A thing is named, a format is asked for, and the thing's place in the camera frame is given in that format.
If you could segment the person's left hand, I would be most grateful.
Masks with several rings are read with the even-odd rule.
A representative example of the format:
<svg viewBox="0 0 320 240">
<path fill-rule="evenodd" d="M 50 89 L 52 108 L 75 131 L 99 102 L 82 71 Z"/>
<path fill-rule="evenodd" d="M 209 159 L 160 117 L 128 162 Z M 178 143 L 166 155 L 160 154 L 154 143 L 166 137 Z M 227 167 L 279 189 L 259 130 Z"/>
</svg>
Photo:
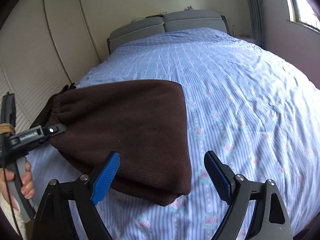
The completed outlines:
<svg viewBox="0 0 320 240">
<path fill-rule="evenodd" d="M 21 212 L 26 212 L 27 209 L 34 211 L 33 206 L 30 204 L 31 198 L 35 194 L 34 182 L 31 174 L 31 164 L 22 157 L 18 160 L 18 174 L 16 170 L 12 168 L 1 167 L 1 194 L 4 201 L 12 205 L 12 207 Z M 19 184 L 14 187 L 14 191 L 8 188 L 8 185 L 13 181 L 15 184 L 15 178 L 19 178 Z"/>
</svg>

